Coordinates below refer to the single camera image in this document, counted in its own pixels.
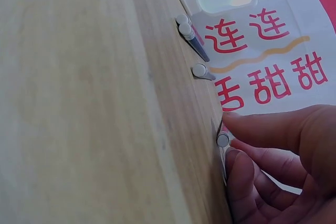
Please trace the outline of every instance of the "fingernail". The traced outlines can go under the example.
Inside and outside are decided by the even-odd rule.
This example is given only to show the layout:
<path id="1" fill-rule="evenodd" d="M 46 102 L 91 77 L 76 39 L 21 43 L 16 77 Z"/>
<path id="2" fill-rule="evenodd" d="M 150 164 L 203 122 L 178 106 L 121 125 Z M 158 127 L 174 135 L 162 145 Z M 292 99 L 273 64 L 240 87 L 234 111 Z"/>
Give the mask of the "fingernail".
<path id="1" fill-rule="evenodd" d="M 230 146 L 228 149 L 226 149 L 225 155 L 227 155 L 231 151 L 237 151 L 237 149 Z"/>
<path id="2" fill-rule="evenodd" d="M 228 118 L 228 117 L 230 117 L 230 118 L 237 118 L 240 115 L 238 113 L 236 113 L 236 112 L 224 112 L 223 116 L 226 117 L 226 118 Z"/>

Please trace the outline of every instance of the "red chinese text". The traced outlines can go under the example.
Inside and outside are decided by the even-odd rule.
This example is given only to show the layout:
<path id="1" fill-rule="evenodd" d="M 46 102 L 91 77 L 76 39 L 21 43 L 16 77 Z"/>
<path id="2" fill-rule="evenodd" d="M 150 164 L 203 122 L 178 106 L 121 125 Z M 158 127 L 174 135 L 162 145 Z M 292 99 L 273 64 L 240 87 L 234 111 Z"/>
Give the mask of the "red chinese text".
<path id="1" fill-rule="evenodd" d="M 266 11 L 266 8 L 263 8 L 261 13 L 257 14 L 257 15 L 253 15 L 250 14 L 251 18 L 258 18 L 260 17 L 261 22 L 264 24 L 269 24 L 270 27 L 263 29 L 261 27 L 260 24 L 258 23 L 250 23 L 250 26 L 255 26 L 258 28 L 258 35 L 260 38 L 265 39 L 265 40 L 273 40 L 273 39 L 279 39 L 282 38 L 286 35 L 289 35 L 289 31 L 286 32 L 281 32 L 280 31 L 280 27 L 285 26 L 285 23 L 281 23 L 281 24 L 277 24 L 277 22 L 280 20 L 280 18 L 273 18 L 272 14 L 275 14 L 277 11 L 276 10 L 272 10 L 270 12 Z"/>
<path id="2" fill-rule="evenodd" d="M 291 95 L 289 86 L 283 76 L 284 70 L 279 69 L 277 65 L 273 65 L 275 72 L 271 72 L 269 68 L 265 67 L 266 76 L 260 77 L 261 70 L 255 71 L 253 73 L 248 74 L 247 76 L 250 78 L 254 78 L 253 81 L 250 81 L 250 85 L 257 85 L 257 88 L 254 91 L 254 96 L 256 101 L 259 104 L 266 104 L 271 101 L 271 90 L 268 86 L 263 84 L 266 80 L 269 81 L 269 84 L 272 89 L 272 93 L 275 98 L 281 99 L 287 95 Z M 274 78 L 279 77 L 280 81 L 275 81 Z M 284 91 L 279 93 L 279 86 L 283 86 Z M 265 92 L 265 97 L 263 100 L 261 99 L 261 93 Z"/>
<path id="3" fill-rule="evenodd" d="M 212 26 L 206 26 L 205 28 L 207 30 L 214 30 L 217 29 L 217 33 L 225 38 L 224 41 L 221 41 L 218 43 L 218 40 L 215 36 L 206 35 L 205 39 L 210 39 L 214 43 L 214 50 L 216 52 L 219 52 L 220 54 L 228 54 L 231 52 L 238 52 L 240 50 L 243 50 L 247 48 L 246 44 L 240 43 L 238 45 L 238 41 L 241 39 L 244 39 L 244 35 L 237 36 L 236 33 L 238 33 L 238 29 L 231 30 L 230 26 L 234 25 L 236 22 L 225 22 L 224 19 L 221 19 L 218 25 Z"/>
<path id="4" fill-rule="evenodd" d="M 224 112 L 234 111 L 234 110 L 238 110 L 238 109 L 244 107 L 244 101 L 243 101 L 243 99 L 241 97 L 239 97 L 237 95 L 230 96 L 229 93 L 231 93 L 231 92 L 233 92 L 235 90 L 238 90 L 240 88 L 240 86 L 239 85 L 235 85 L 233 87 L 228 88 L 227 87 L 227 82 L 229 80 L 231 80 L 230 76 L 228 76 L 228 77 L 226 77 L 226 78 L 224 78 L 224 79 L 222 79 L 220 81 L 217 81 L 215 83 L 216 87 L 217 86 L 221 86 L 222 89 L 223 89 L 222 91 L 220 91 L 218 93 L 218 96 L 219 97 L 222 96 L 222 95 L 224 96 L 224 100 L 220 101 Z M 231 107 L 231 108 L 225 108 L 224 107 L 224 105 L 227 105 L 229 103 L 230 104 L 235 104 L 235 102 L 236 102 L 236 104 L 239 104 L 239 106 L 234 106 L 234 107 Z"/>
<path id="5" fill-rule="evenodd" d="M 321 59 L 321 57 L 317 56 L 316 52 L 313 52 L 313 60 L 310 60 L 309 55 L 306 55 L 306 64 L 304 66 L 300 64 L 302 62 L 302 58 L 291 62 L 293 66 L 296 66 L 293 68 L 293 72 L 299 72 L 298 79 L 303 89 L 311 89 L 313 86 L 313 80 L 317 85 L 321 85 L 322 83 L 328 81 L 321 66 Z"/>

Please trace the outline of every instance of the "wood grain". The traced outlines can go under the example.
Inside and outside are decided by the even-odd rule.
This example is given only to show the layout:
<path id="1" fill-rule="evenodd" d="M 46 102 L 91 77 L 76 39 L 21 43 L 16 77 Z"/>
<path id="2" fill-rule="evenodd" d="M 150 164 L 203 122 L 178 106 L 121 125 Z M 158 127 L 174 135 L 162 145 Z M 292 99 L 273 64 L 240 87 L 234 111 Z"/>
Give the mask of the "wood grain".
<path id="1" fill-rule="evenodd" d="M 179 0 L 0 0 L 1 223 L 230 223 Z"/>

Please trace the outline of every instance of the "hand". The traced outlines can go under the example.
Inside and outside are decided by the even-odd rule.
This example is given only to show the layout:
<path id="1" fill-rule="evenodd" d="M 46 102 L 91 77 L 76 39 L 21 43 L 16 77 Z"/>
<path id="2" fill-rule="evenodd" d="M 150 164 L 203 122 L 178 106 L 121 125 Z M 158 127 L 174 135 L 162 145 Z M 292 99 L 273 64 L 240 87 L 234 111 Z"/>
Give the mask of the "hand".
<path id="1" fill-rule="evenodd" d="M 226 153 L 234 223 L 336 223 L 336 106 L 224 113 L 223 122 L 239 139 Z M 263 171 L 301 195 L 280 189 Z"/>

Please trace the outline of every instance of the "wooden board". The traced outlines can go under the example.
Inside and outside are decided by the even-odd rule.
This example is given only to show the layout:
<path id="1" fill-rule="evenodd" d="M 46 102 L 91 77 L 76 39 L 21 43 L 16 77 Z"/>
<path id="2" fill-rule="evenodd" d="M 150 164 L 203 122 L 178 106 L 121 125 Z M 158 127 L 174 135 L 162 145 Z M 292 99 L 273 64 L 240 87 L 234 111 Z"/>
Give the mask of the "wooden board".
<path id="1" fill-rule="evenodd" d="M 179 0 L 0 0 L 1 223 L 230 223 Z"/>

